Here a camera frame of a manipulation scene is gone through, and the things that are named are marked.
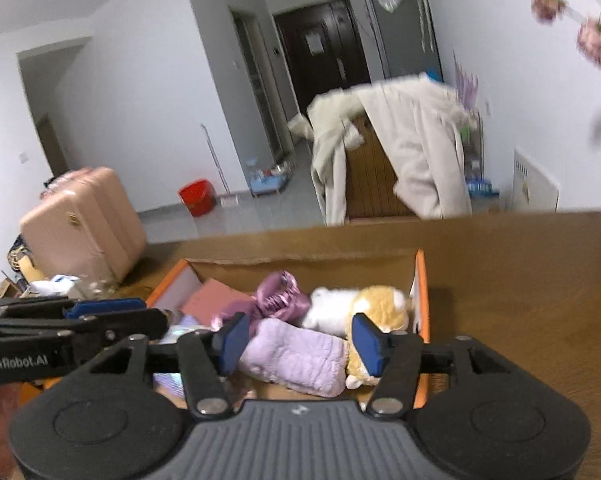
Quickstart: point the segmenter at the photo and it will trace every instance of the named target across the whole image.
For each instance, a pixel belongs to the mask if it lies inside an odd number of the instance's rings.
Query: purple satin ribbon
[[[251,301],[233,301],[212,320],[212,328],[218,330],[235,313],[244,312],[250,317],[249,334],[256,334],[258,323],[273,317],[289,322],[307,313],[311,300],[298,288],[296,278],[286,271],[274,272],[263,280]]]

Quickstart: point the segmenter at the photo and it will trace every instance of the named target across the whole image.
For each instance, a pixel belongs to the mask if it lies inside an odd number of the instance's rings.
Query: brown tabletop
[[[434,341],[467,333],[583,407],[580,479],[601,480],[601,213],[496,215],[151,246],[123,288],[147,296],[182,257],[235,260],[424,248]]]

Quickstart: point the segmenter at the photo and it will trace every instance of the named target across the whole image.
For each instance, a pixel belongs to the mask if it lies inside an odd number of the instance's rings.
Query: pink suitcase
[[[78,173],[21,220],[34,264],[47,277],[70,274],[120,283],[147,245],[145,229],[109,168]]]

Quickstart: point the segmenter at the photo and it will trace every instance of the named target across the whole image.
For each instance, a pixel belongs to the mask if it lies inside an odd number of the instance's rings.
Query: gray floor
[[[141,213],[149,243],[323,225],[305,143],[297,146],[296,164],[296,171],[281,194],[241,198],[240,205],[233,207],[217,205],[200,218],[193,218],[183,205]]]

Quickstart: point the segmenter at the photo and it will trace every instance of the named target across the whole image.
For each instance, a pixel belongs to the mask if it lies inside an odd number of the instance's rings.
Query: refrigerator
[[[366,0],[385,78],[427,73],[442,82],[427,0]]]

